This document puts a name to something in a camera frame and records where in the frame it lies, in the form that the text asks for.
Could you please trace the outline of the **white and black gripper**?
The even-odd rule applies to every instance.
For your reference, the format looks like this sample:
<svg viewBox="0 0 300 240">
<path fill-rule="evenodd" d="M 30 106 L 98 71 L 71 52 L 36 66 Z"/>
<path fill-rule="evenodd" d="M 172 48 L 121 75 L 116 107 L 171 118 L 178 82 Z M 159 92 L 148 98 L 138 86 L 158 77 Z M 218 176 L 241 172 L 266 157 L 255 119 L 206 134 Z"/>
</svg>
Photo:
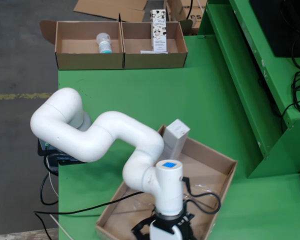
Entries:
<svg viewBox="0 0 300 240">
<path fill-rule="evenodd" d="M 137 240 L 195 240 L 191 227 L 193 218 L 194 215 L 189 212 L 184 216 L 181 213 L 175 216 L 156 213 L 140 221 L 131 232 Z M 149 233 L 141 232 L 144 226 L 150 226 Z"/>
</svg>

